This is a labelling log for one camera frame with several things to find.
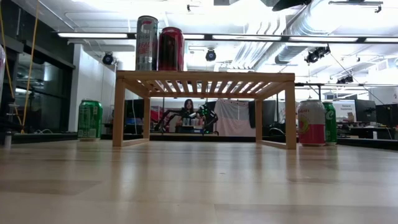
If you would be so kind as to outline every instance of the silver can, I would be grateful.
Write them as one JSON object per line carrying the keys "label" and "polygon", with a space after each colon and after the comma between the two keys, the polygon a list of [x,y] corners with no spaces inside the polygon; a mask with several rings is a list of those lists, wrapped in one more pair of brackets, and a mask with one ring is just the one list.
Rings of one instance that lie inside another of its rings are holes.
{"label": "silver can", "polygon": [[298,139],[303,146],[325,145],[325,107],[320,100],[301,101],[297,108]]}
{"label": "silver can", "polygon": [[136,70],[157,70],[158,20],[140,16],[137,21]]}

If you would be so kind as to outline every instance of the soda can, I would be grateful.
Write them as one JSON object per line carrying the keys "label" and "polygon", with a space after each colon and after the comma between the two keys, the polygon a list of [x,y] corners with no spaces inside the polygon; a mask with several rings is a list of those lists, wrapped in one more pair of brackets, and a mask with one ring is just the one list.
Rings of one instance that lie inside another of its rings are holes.
{"label": "soda can", "polygon": [[99,139],[102,128],[102,105],[95,100],[82,100],[79,106],[78,139]]}
{"label": "soda can", "polygon": [[6,53],[0,45],[0,102],[2,93],[2,83],[4,80],[4,69],[6,68]]}
{"label": "soda can", "polygon": [[320,100],[301,101],[298,106],[298,139],[303,146],[325,145],[325,107]]}
{"label": "soda can", "polygon": [[336,124],[336,110],[333,103],[323,103],[325,107],[325,134],[326,145],[332,146],[337,143],[337,124]]}
{"label": "soda can", "polygon": [[166,27],[159,37],[159,71],[183,71],[184,36],[175,27]]}
{"label": "soda can", "polygon": [[140,16],[137,21],[136,70],[157,70],[157,36],[159,22],[152,16]]}

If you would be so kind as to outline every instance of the white wall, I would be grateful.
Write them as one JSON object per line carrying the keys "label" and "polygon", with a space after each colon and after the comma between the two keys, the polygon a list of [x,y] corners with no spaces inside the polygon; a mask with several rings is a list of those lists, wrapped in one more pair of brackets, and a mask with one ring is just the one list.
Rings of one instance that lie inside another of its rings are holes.
{"label": "white wall", "polygon": [[114,102],[115,72],[88,55],[80,44],[75,45],[72,90],[70,97],[69,131],[77,131],[78,109],[82,99],[101,102],[103,122],[110,113]]}
{"label": "white wall", "polygon": [[398,103],[398,88],[397,87],[377,87],[369,90],[369,100],[373,100],[376,105],[394,104]]}

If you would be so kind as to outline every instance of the fluorescent light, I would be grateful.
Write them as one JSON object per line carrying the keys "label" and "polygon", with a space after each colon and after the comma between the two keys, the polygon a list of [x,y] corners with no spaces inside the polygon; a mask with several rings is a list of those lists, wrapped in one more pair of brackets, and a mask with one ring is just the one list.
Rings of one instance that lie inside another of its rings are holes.
{"label": "fluorescent light", "polygon": [[358,38],[356,37],[311,37],[311,36],[302,36],[302,37],[290,37],[290,41],[297,42],[356,42]]}
{"label": "fluorescent light", "polygon": [[188,50],[201,50],[201,51],[205,51],[208,47],[205,46],[189,46]]}
{"label": "fluorescent light", "polygon": [[254,72],[253,69],[228,69],[226,72]]}
{"label": "fluorescent light", "polygon": [[[151,97],[151,99],[163,99],[163,97]],[[165,99],[174,99],[174,97],[165,97]]]}
{"label": "fluorescent light", "polygon": [[16,92],[16,93],[23,93],[23,94],[26,94],[26,90],[21,89],[21,88],[16,88],[16,89],[15,89],[15,92]]}
{"label": "fluorescent light", "polygon": [[318,43],[285,43],[287,46],[297,46],[297,47],[327,47],[328,44],[318,44]]}
{"label": "fluorescent light", "polygon": [[216,40],[280,40],[281,37],[261,35],[213,35]]}
{"label": "fluorescent light", "polygon": [[230,100],[254,100],[253,98],[231,98]]}
{"label": "fluorescent light", "polygon": [[189,39],[204,39],[205,36],[201,34],[184,34],[184,39],[189,40]]}
{"label": "fluorescent light", "polygon": [[58,33],[58,36],[65,38],[92,38],[92,39],[107,39],[107,38],[116,38],[116,39],[126,39],[127,34],[95,34],[95,33]]}
{"label": "fluorescent light", "polygon": [[366,1],[366,2],[353,2],[353,1],[330,1],[329,4],[340,6],[380,6],[382,1]]}
{"label": "fluorescent light", "polygon": [[396,42],[398,43],[398,37],[394,38],[394,37],[388,37],[388,38],[366,38],[365,42]]}

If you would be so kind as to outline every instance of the security camera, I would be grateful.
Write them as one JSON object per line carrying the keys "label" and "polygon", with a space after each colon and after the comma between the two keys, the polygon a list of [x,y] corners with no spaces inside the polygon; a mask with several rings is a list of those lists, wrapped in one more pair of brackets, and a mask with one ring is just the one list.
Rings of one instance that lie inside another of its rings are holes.
{"label": "security camera", "polygon": [[216,52],[214,51],[214,49],[208,49],[206,53],[206,61],[212,62],[214,60],[216,60]]}
{"label": "security camera", "polygon": [[112,65],[114,63],[114,57],[112,52],[106,52],[104,58],[102,58],[102,62],[105,65]]}

